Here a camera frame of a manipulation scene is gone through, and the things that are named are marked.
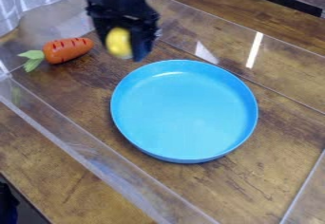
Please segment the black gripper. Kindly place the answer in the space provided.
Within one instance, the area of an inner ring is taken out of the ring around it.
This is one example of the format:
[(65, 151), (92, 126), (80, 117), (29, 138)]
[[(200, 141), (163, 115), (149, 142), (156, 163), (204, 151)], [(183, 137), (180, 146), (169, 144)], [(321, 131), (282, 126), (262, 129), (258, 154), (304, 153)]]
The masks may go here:
[(101, 45), (113, 27), (131, 29), (132, 60), (140, 62), (160, 36), (159, 14), (145, 0), (85, 0)]

